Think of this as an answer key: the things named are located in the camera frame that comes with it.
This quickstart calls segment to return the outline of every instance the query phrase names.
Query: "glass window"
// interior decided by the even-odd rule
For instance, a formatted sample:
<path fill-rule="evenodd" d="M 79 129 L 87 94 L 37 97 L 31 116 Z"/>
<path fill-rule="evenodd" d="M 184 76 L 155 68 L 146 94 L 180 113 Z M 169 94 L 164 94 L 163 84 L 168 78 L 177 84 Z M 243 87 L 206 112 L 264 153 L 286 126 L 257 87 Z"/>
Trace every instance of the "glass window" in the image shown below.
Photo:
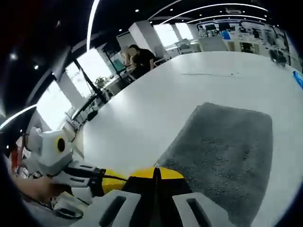
<path fill-rule="evenodd" d="M 112 75 L 109 67 L 96 49 L 84 53 L 77 60 L 93 83 L 99 77 L 108 78 Z M 87 84 L 82 71 L 77 68 L 75 63 L 66 67 L 66 73 L 83 97 L 88 97 L 91 94 L 91 87 Z"/>
<path fill-rule="evenodd" d="M 164 47 L 170 46 L 179 41 L 170 24 L 155 25 L 154 28 Z"/>
<path fill-rule="evenodd" d="M 82 97 L 86 98 L 91 94 L 90 89 L 92 88 L 87 84 L 82 71 L 78 69 L 75 63 L 66 67 L 66 73 Z"/>
<path fill-rule="evenodd" d="M 59 129 L 65 119 L 65 112 L 70 108 L 71 103 L 55 81 L 37 103 L 37 111 L 52 130 Z"/>
<path fill-rule="evenodd" d="M 77 60 L 92 82 L 95 82 L 99 77 L 107 78 L 112 75 L 96 49 L 89 50 Z"/>
<path fill-rule="evenodd" d="M 180 35 L 181 35 L 182 39 L 188 39 L 188 40 L 194 39 L 193 35 L 190 32 L 188 24 L 186 24 L 186 23 L 176 23 L 176 26 L 177 26 L 177 29 L 180 32 Z"/>

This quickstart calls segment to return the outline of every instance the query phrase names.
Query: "black ceiling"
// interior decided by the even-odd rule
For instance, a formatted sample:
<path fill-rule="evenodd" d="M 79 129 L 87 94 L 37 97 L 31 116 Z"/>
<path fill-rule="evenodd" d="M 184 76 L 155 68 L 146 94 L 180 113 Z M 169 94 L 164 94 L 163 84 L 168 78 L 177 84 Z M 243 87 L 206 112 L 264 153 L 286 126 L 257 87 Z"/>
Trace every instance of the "black ceiling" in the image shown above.
<path fill-rule="evenodd" d="M 115 39 L 117 35 L 128 30 L 135 21 L 147 20 L 158 10 L 176 0 L 100 0 L 92 34 L 100 33 L 94 45 L 101 45 Z M 276 10 L 275 1 L 256 0 L 182 0 L 163 10 L 154 18 L 153 25 L 184 11 L 216 3 L 246 3 Z M 93 0 L 8 0 L 1 14 L 2 55 L 0 77 L 0 108 L 10 116 L 24 108 L 26 101 L 38 80 L 49 69 L 56 53 L 69 45 L 73 47 L 86 39 L 89 15 Z M 197 10 L 183 17 L 192 19 L 220 15 L 226 7 L 212 7 Z M 248 7 L 232 6 L 229 9 L 244 10 L 246 15 L 264 17 L 264 11 Z M 269 23 L 283 24 L 280 17 L 270 15 Z M 180 22 L 176 18 L 170 23 Z M 16 53 L 18 60 L 11 61 L 10 53 Z M 46 89 L 40 89 L 39 95 Z"/>

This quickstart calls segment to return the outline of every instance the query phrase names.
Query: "gray carpet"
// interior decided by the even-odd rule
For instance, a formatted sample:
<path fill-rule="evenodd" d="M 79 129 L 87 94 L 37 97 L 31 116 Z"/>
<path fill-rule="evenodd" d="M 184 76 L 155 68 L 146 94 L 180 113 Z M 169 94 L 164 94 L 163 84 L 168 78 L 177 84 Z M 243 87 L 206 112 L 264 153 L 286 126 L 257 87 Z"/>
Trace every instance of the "gray carpet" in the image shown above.
<path fill-rule="evenodd" d="M 262 203 L 273 152 L 267 114 L 205 103 L 198 106 L 158 165 L 184 175 L 194 192 L 250 226 Z"/>

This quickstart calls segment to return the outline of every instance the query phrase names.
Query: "white table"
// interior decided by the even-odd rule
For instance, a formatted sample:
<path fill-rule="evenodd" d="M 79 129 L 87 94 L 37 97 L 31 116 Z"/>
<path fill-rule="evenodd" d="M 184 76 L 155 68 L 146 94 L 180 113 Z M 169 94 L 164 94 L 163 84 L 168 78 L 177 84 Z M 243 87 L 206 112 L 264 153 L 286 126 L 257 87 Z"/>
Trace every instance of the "white table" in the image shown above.
<path fill-rule="evenodd" d="M 303 91 L 292 71 L 249 53 L 180 55 L 129 85 L 85 125 L 85 160 L 123 174 L 152 166 L 204 102 L 269 114 L 272 169 L 252 226 L 272 226 L 303 173 Z"/>

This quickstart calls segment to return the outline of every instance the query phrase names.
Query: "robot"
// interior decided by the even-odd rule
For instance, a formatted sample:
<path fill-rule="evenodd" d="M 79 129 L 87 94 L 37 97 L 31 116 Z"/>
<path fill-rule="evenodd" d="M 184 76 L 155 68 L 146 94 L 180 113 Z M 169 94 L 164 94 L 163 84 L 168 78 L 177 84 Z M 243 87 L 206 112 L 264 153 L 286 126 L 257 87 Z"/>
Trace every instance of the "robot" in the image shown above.
<path fill-rule="evenodd" d="M 73 160 L 64 131 L 30 130 L 24 138 L 31 156 L 29 173 L 52 177 L 68 185 L 55 199 L 53 210 L 78 219 L 71 227 L 233 227 L 227 212 L 199 192 L 192 192 L 184 177 L 163 167 L 150 167 L 124 177 Z"/>

